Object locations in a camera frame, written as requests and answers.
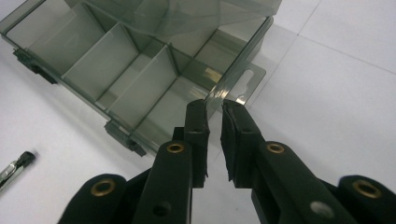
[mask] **plastic storage box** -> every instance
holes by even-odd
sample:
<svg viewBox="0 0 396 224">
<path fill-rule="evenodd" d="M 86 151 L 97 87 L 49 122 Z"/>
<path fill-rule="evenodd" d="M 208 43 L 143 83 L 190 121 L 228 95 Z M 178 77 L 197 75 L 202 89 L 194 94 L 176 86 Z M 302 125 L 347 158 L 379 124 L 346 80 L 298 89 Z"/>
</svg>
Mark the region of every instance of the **plastic storage box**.
<svg viewBox="0 0 396 224">
<path fill-rule="evenodd" d="M 210 117 L 225 97 L 248 99 L 265 74 L 249 62 L 279 3 L 28 0 L 0 33 L 21 63 L 66 86 L 144 154 L 184 125 L 187 103 L 205 99 Z M 232 96 L 240 77 L 247 91 Z"/>
</svg>

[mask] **screw hole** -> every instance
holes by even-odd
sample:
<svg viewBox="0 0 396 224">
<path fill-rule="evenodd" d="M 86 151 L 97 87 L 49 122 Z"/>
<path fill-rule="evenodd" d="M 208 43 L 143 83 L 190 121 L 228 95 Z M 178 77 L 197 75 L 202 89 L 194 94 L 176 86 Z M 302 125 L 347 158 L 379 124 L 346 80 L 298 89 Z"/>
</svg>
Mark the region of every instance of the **screw hole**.
<svg viewBox="0 0 396 224">
<path fill-rule="evenodd" d="M 157 217 L 167 216 L 171 212 L 171 204 L 167 202 L 161 202 L 154 206 L 152 213 Z"/>
<path fill-rule="evenodd" d="M 269 151 L 271 151 L 271 152 L 274 152 L 274 153 L 282 153 L 282 152 L 285 151 L 285 148 L 283 148 L 281 145 L 278 145 L 278 144 L 275 144 L 275 143 L 268 144 L 267 145 L 267 149 Z"/>
<path fill-rule="evenodd" d="M 102 197 L 111 193 L 116 188 L 116 183 L 111 178 L 98 181 L 91 188 L 91 194 L 96 197 Z"/>
<path fill-rule="evenodd" d="M 357 192 L 366 197 L 377 199 L 382 196 L 381 190 L 376 188 L 368 181 L 357 180 L 353 182 L 352 186 Z"/>
</svg>

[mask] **pen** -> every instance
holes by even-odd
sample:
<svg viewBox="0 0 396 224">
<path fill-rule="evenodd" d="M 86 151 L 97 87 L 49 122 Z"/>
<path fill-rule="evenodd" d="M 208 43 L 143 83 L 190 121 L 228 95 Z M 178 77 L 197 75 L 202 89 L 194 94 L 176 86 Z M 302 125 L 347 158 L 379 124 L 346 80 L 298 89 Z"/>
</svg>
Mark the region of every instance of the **pen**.
<svg viewBox="0 0 396 224">
<path fill-rule="evenodd" d="M 17 177 L 33 160 L 35 155 L 25 151 L 21 156 L 0 173 L 0 192 Z"/>
</svg>

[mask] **black plastic part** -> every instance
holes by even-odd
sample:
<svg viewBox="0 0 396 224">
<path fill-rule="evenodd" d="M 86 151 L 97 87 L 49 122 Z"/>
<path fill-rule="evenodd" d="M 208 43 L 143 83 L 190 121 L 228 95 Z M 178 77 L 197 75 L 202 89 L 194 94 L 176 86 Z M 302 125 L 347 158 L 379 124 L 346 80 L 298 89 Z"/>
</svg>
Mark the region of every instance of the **black plastic part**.
<svg viewBox="0 0 396 224">
<path fill-rule="evenodd" d="M 255 158 L 280 208 L 278 223 L 357 223 L 288 146 L 263 143 Z"/>
<path fill-rule="evenodd" d="M 192 186 L 203 188 L 207 177 L 207 143 L 210 133 L 204 100 L 196 100 L 187 105 L 183 131 L 183 140 L 192 148 Z"/>
<path fill-rule="evenodd" d="M 191 222 L 191 163 L 188 143 L 171 141 L 160 146 L 133 224 Z"/>
<path fill-rule="evenodd" d="M 116 121 L 111 120 L 107 122 L 105 125 L 105 129 L 108 134 L 110 134 L 124 147 L 131 149 L 139 156 L 142 157 L 147 154 L 146 151 L 141 146 L 139 146 L 134 140 L 131 139 L 129 134 L 124 133 L 120 129 L 120 125 Z"/>
<path fill-rule="evenodd" d="M 278 223 L 280 208 L 257 168 L 253 168 L 252 178 L 251 201 L 253 201 L 260 223 Z"/>
<path fill-rule="evenodd" d="M 148 169 L 142 174 L 135 176 L 133 179 L 128 180 L 125 193 L 111 223 L 131 223 L 134 219 L 134 213 L 136 212 L 143 189 L 149 178 L 150 171 L 151 169 Z"/>
<path fill-rule="evenodd" d="M 264 139 L 243 105 L 224 100 L 222 108 L 221 146 L 229 179 L 236 188 L 251 189 L 253 153 Z"/>
<path fill-rule="evenodd" d="M 50 84 L 56 84 L 58 83 L 55 78 L 47 74 L 46 72 L 43 71 L 43 69 L 40 68 L 40 66 L 35 64 L 35 60 L 24 50 L 22 49 L 17 49 L 14 51 L 14 55 L 17 56 L 18 61 L 20 61 L 23 65 L 25 65 L 27 68 L 29 68 L 32 72 L 39 74 L 42 76 L 44 79 L 46 79 Z"/>
<path fill-rule="evenodd" d="M 359 223 L 396 223 L 396 195 L 373 179 L 361 175 L 344 176 L 336 194 Z"/>
<path fill-rule="evenodd" d="M 106 195 L 93 195 L 92 189 L 104 180 L 113 181 L 114 189 Z M 104 184 L 102 187 L 97 186 L 97 188 L 105 190 L 108 186 Z M 112 218 L 117 212 L 125 190 L 126 181 L 122 176 L 96 176 L 87 181 L 73 197 L 64 210 L 59 223 L 112 223 Z"/>
<path fill-rule="evenodd" d="M 28 166 L 32 161 L 35 160 L 35 154 L 29 151 L 25 151 L 21 154 L 21 156 L 17 160 L 17 167 Z"/>
<path fill-rule="evenodd" d="M 172 136 L 173 141 L 183 141 L 184 139 L 184 127 L 176 127 Z"/>
</svg>

